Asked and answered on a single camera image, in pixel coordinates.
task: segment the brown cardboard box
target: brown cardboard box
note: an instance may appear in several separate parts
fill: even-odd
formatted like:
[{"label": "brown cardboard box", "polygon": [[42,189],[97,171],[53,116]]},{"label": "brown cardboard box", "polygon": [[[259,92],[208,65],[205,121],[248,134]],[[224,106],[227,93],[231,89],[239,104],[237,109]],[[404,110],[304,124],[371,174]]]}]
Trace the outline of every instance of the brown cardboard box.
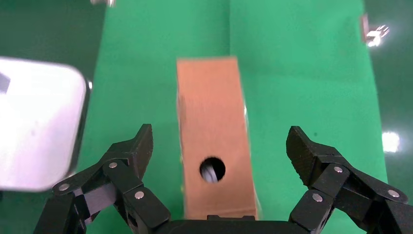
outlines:
[{"label": "brown cardboard box", "polygon": [[[256,217],[237,59],[178,60],[177,72],[186,218]],[[206,182],[200,173],[201,163],[210,157],[225,165],[216,183]]]}]

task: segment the white object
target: white object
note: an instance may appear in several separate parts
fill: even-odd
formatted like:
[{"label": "white object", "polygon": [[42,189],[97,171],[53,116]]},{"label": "white object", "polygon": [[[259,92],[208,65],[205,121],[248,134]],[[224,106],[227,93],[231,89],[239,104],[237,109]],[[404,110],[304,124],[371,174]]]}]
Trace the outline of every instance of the white object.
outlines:
[{"label": "white object", "polygon": [[85,95],[73,67],[0,57],[0,190],[42,191],[65,177]]},{"label": "white object", "polygon": [[400,137],[395,132],[384,132],[381,134],[383,142],[383,151],[388,153],[396,153],[399,151]]}]

